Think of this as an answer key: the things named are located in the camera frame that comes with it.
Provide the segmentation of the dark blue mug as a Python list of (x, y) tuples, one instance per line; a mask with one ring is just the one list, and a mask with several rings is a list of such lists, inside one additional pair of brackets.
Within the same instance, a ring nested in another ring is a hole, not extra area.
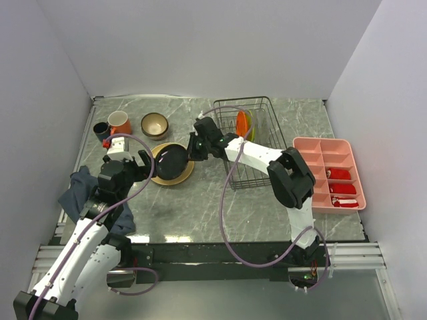
[(102, 143), (111, 134), (111, 127), (106, 122), (98, 122), (93, 126), (93, 132), (97, 139)]

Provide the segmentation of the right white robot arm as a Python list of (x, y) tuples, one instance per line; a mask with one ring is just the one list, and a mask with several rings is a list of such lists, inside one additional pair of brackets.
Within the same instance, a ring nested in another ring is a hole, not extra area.
[[(223, 134), (211, 117), (197, 119), (195, 132), (190, 133), (189, 158), (194, 161), (208, 159), (208, 155), (232, 164), (224, 183), (220, 199), (220, 232), (229, 252), (244, 265), (269, 267), (291, 255), (298, 265), (308, 265), (324, 236), (314, 226), (312, 201), (316, 178), (300, 152), (289, 147), (272, 149), (245, 140), (234, 133)], [(244, 261), (232, 249), (224, 231), (224, 196), (232, 174), (238, 165), (246, 165), (266, 174), (274, 195), (288, 213), (291, 227), (291, 244), (285, 253), (271, 262), (254, 264)]]

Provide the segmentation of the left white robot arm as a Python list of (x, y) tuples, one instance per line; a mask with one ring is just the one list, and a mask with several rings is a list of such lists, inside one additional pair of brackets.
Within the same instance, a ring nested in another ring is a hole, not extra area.
[(70, 237), (57, 260), (30, 292), (13, 301), (18, 319), (77, 319), (77, 302), (98, 279), (116, 267), (136, 271), (131, 241), (111, 229), (132, 199), (135, 182), (148, 183), (155, 172), (151, 151), (138, 152), (143, 165), (128, 155), (121, 160), (103, 157), (97, 185), (91, 190)]

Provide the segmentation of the beige plate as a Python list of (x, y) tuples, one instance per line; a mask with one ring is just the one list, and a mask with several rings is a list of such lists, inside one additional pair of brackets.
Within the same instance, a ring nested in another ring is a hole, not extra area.
[[(161, 145), (158, 145), (158, 146), (154, 147), (154, 148), (151, 150), (151, 152), (152, 152), (152, 154), (153, 154), (153, 156), (154, 156), (154, 160), (155, 160), (155, 157), (156, 157), (156, 155), (158, 154), (158, 152), (159, 152), (163, 147), (165, 147), (165, 146), (167, 146), (167, 145), (169, 145), (169, 144), (172, 144), (172, 143), (163, 143), (163, 144), (161, 144)], [(193, 171), (193, 168), (194, 168), (194, 162), (193, 162), (193, 161), (189, 161), (189, 160), (188, 160), (188, 163), (187, 163), (187, 167), (186, 167), (186, 169), (184, 170), (184, 172), (183, 172), (183, 173), (182, 173), (178, 178), (167, 181), (167, 180), (163, 180), (163, 179), (161, 179), (161, 178), (159, 178), (159, 177), (157, 176), (157, 177), (152, 177), (152, 178), (151, 178), (151, 180), (152, 180), (154, 183), (157, 183), (158, 185), (165, 185), (165, 186), (177, 185), (177, 184), (179, 184), (179, 183), (181, 183), (181, 182), (185, 181), (185, 180), (186, 180), (186, 179), (191, 175), (191, 173), (192, 173), (192, 171)]]

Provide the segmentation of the black plate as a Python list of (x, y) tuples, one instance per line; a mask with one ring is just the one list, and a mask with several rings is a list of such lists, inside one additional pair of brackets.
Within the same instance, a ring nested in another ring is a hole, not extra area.
[(178, 178), (188, 163), (187, 149), (177, 143), (163, 147), (155, 157), (157, 176), (163, 180)]

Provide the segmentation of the orange mug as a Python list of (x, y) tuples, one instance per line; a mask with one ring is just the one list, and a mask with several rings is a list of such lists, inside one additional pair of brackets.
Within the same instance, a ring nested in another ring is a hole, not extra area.
[(116, 133), (132, 134), (129, 116), (125, 111), (114, 111), (107, 118), (107, 122), (111, 128), (111, 135)]

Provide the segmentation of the dark brown patterned bowl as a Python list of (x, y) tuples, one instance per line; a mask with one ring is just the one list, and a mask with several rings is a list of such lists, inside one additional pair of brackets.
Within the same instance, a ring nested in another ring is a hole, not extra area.
[(141, 120), (142, 133), (151, 140), (162, 140), (169, 130), (169, 122), (160, 113), (148, 113)]

